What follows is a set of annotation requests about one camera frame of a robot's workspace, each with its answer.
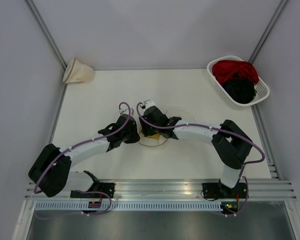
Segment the yellow bra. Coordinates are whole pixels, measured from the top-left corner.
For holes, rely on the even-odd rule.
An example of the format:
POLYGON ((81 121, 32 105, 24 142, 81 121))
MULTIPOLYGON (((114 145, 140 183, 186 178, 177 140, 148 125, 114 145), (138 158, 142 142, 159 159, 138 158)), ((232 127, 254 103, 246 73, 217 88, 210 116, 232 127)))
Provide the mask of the yellow bra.
POLYGON ((140 135, 141 139, 151 139, 151 140, 155 140, 155 141, 158 141, 161 137, 158 133, 156 133, 154 135, 150 135, 150 136, 145 136, 141 130, 138 132, 138 134, 140 135))

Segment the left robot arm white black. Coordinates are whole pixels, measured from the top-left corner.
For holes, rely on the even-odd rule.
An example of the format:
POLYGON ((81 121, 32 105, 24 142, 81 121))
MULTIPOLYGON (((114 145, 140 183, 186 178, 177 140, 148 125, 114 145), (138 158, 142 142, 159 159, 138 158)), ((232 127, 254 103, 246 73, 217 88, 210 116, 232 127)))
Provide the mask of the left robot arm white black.
POLYGON ((134 144, 140 140, 134 117, 123 113, 116 122, 101 129, 92 138, 75 145, 58 147, 46 145, 28 172, 35 183, 33 192, 48 198, 69 191, 71 198, 94 198, 100 195, 100 180, 90 171, 71 171, 75 165, 121 144, 134 144))

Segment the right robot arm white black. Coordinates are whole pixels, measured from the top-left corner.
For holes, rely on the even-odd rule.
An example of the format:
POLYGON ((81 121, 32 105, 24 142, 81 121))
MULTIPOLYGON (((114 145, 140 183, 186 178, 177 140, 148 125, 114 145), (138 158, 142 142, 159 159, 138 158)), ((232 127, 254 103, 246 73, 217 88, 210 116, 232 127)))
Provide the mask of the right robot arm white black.
POLYGON ((137 108, 144 110, 138 116, 145 137, 159 134, 165 139, 192 140, 213 146, 223 163, 217 183, 219 195, 229 198, 235 194, 252 145, 251 139, 232 120, 213 125, 187 122, 178 116, 167 117, 151 100, 140 102, 137 108))

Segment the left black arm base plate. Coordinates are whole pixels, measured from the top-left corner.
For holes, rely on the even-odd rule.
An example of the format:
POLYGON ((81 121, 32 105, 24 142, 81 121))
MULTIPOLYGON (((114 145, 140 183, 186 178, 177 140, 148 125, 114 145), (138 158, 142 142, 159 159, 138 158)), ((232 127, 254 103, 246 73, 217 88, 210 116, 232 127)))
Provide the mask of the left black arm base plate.
POLYGON ((108 195, 111 199, 114 197, 115 184, 113 182, 99 182, 93 183, 92 186, 86 190, 72 190, 70 197, 72 199, 100 199, 106 198, 104 194, 108 195))

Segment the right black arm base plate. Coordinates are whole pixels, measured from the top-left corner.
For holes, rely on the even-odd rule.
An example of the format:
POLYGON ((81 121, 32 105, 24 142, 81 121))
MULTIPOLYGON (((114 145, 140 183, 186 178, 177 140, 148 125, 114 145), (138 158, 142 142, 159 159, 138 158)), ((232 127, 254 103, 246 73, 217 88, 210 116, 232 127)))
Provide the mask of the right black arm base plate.
POLYGON ((247 196, 247 185, 243 182, 236 184, 234 188, 229 188, 221 182, 205 182, 202 184, 202 193, 205 199, 245 199, 247 196))

